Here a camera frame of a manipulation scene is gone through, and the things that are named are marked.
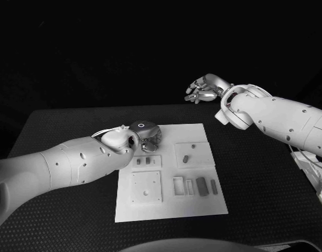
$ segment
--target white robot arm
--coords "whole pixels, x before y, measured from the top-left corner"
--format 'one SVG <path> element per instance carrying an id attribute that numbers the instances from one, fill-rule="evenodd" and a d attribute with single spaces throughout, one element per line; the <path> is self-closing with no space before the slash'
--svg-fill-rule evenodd
<path id="1" fill-rule="evenodd" d="M 138 121 L 129 127 L 66 141 L 46 151 L 0 160 L 0 225 L 37 195 L 86 184 L 122 169 L 139 146 L 143 152 L 153 152 L 161 137 L 159 126 Z"/>
<path id="2" fill-rule="evenodd" d="M 224 125 L 230 122 L 245 130 L 254 123 L 267 136 L 322 157 L 320 109 L 273 97 L 255 85 L 234 86 L 212 74 L 196 79 L 185 92 L 185 100 L 195 103 L 221 97 L 215 118 Z"/>

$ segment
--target black background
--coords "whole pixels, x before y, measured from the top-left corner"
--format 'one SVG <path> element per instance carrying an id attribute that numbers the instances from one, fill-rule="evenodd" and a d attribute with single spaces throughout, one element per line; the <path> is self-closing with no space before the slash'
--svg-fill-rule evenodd
<path id="1" fill-rule="evenodd" d="M 322 108 L 320 4 L 99 4 L 0 2 L 0 159 L 34 110 L 184 103 L 207 73 Z"/>

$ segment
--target textured table surface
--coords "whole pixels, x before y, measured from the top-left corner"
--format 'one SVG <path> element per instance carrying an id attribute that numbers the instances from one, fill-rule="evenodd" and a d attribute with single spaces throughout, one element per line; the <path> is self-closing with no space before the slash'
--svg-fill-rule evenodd
<path id="1" fill-rule="evenodd" d="M 251 246 L 306 241 L 322 250 L 322 205 L 284 144 L 254 125 L 245 131 L 222 125 L 217 111 L 218 105 L 207 103 L 34 111 L 8 157 L 136 120 L 202 123 L 228 214 L 115 223 L 115 171 L 25 202 L 0 227 L 0 251 L 119 251 L 179 237 Z"/>

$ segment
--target table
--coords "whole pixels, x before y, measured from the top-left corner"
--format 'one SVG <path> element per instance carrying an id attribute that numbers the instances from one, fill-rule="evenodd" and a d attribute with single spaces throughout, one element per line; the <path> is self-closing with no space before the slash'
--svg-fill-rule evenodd
<path id="1" fill-rule="evenodd" d="M 156 124 L 202 123 L 228 214 L 115 223 L 115 171 L 25 202 L 0 227 L 0 251 L 119 251 L 181 237 L 250 246 L 307 242 L 322 251 L 322 205 L 284 144 L 254 125 L 244 131 L 222 125 L 217 111 L 214 103 L 34 111 L 8 157 L 139 119 Z"/>

